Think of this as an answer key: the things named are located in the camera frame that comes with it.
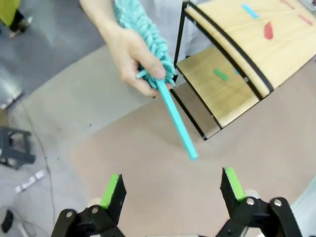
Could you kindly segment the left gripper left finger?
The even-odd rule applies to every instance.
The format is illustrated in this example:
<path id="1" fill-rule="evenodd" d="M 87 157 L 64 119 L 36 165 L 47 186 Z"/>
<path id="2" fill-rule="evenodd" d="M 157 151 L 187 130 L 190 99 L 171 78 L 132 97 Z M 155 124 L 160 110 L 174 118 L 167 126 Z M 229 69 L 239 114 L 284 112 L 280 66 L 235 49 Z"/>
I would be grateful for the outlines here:
<path id="1" fill-rule="evenodd" d="M 74 209 L 60 212 L 53 237 L 122 237 L 118 227 L 126 189 L 121 174 L 113 174 L 99 204 L 78 213 Z"/>

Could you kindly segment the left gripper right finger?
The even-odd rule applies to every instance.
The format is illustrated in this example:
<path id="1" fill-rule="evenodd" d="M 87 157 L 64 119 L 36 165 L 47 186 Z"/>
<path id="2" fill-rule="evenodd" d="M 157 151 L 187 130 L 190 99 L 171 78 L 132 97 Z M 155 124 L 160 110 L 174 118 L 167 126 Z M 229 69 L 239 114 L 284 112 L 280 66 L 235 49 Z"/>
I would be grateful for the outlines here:
<path id="1" fill-rule="evenodd" d="M 260 229 L 265 237 L 302 236 L 287 199 L 275 197 L 265 202 L 247 196 L 233 168 L 222 169 L 220 190 L 230 218 L 218 237 L 242 237 L 248 228 Z"/>

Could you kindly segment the person's right hand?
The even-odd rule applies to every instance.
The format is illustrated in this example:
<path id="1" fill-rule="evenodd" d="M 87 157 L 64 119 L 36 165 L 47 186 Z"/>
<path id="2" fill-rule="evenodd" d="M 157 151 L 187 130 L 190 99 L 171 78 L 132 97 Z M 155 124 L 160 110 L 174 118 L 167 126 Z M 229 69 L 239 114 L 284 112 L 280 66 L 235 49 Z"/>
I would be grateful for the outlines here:
<path id="1" fill-rule="evenodd" d="M 105 38 L 120 78 L 145 96 L 156 97 L 159 91 L 143 79 L 137 78 L 141 64 L 147 72 L 157 79 L 165 78 L 165 69 L 147 48 L 143 39 L 134 31 L 116 27 Z"/>

